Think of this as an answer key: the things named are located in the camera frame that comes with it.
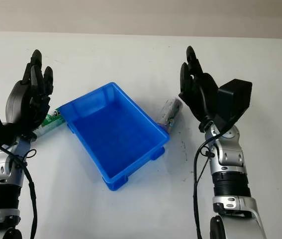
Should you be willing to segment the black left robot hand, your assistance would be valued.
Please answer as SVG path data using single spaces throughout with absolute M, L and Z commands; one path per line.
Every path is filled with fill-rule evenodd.
M 53 70 L 48 66 L 42 72 L 42 54 L 36 49 L 6 103 L 6 122 L 16 135 L 30 134 L 43 123 L 52 93 Z

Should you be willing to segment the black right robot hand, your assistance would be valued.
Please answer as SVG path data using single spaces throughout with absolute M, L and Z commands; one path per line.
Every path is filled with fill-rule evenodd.
M 199 131 L 206 132 L 215 117 L 218 86 L 210 74 L 203 72 L 191 46 L 187 47 L 186 57 L 187 62 L 182 64 L 180 71 L 179 97 L 199 121 Z

